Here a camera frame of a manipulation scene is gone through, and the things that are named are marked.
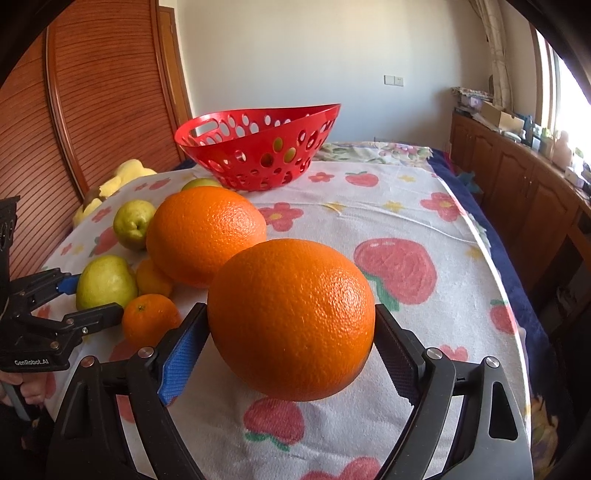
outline yellow plush toy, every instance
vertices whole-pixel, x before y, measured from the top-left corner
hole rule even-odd
[[[117,170],[115,170],[113,178],[106,181],[100,187],[88,191],[84,198],[84,202],[78,208],[72,219],[74,228],[80,225],[82,220],[94,212],[105,199],[113,195],[123,185],[140,177],[155,175],[156,173],[157,172],[151,168],[144,168],[142,162],[139,160],[132,159],[123,162]]]

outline tablecloth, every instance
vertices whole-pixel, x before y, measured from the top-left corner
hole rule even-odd
[[[157,206],[189,180],[206,176],[195,167],[127,184],[69,235],[44,268],[76,274],[103,254],[120,255],[135,268],[146,253],[117,243],[111,224],[118,207],[131,199]],[[425,346],[463,361],[499,358],[530,431],[525,359],[499,274],[475,225],[435,174],[402,165],[313,162],[280,189],[244,195],[263,213],[269,239],[319,241],[356,262],[376,302],[386,304]],[[393,280],[385,265],[407,280]],[[172,299],[185,315],[207,293],[178,285]],[[62,296],[38,314],[59,320],[74,309],[74,298]],[[70,360],[76,366],[85,355],[105,362],[133,353],[115,327],[87,337]],[[50,375],[46,405],[54,417],[73,370]],[[129,402],[119,397],[118,403],[136,466],[153,476]],[[443,467],[460,406],[454,399],[427,476]],[[397,395],[375,348],[342,392],[292,403],[250,390],[209,339],[169,411],[209,479],[369,480],[393,448],[411,406]]]

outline large orange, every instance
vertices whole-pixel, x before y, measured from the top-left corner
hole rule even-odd
[[[176,305],[164,295],[150,293],[130,301],[121,325],[127,341],[135,348],[156,346],[170,329],[183,322]]]
[[[212,338],[232,371],[280,400],[328,397],[361,372],[374,339],[374,296],[342,254],[270,240],[229,260],[209,288]]]
[[[199,187],[160,205],[146,247],[170,278],[205,288],[230,258],[266,238],[267,224],[252,203],[230,190]]]

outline wooden wardrobe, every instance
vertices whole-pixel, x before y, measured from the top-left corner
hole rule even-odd
[[[166,75],[156,0],[76,0],[23,55],[0,88],[0,198],[21,196],[11,278],[40,268],[118,165],[184,160]]]

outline bed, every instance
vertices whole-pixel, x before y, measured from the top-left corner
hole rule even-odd
[[[135,198],[159,205],[187,181],[207,175],[194,166],[133,181],[85,219],[44,268],[78,273],[107,252],[137,265],[145,254],[126,251],[113,235],[117,208]],[[376,301],[423,343],[458,360],[497,356],[526,428],[533,427],[538,470],[550,467],[564,400],[550,395],[547,388],[555,384],[544,374],[556,362],[498,236],[441,152],[402,144],[326,144],[301,179],[246,196],[265,217],[268,238],[320,241],[354,260]],[[397,283],[385,265],[412,280]],[[206,291],[179,286],[173,300],[186,314],[195,301],[206,301]],[[38,314],[60,319],[73,310],[72,298],[59,297]],[[104,362],[133,353],[121,331],[111,329],[85,339],[71,362],[76,365],[88,354]],[[50,375],[46,405],[53,417],[72,373]],[[150,475],[129,401],[120,397],[118,403],[136,466]],[[460,406],[452,403],[451,417],[457,418]],[[343,392],[318,402],[275,404],[241,384],[208,341],[185,393],[169,411],[208,478],[313,480],[379,469],[410,405],[396,395],[375,349]],[[348,420],[350,411],[356,422]],[[428,475],[443,467],[453,426],[446,425]]]

